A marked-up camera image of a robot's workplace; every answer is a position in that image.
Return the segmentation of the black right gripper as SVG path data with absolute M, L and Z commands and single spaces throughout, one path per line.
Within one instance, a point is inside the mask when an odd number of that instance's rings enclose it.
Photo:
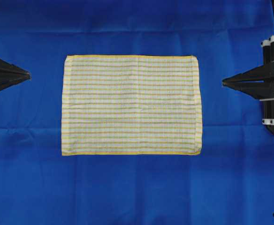
M 264 125 L 274 125 L 274 36 L 261 43 L 264 65 L 222 80 L 223 86 L 263 103 Z

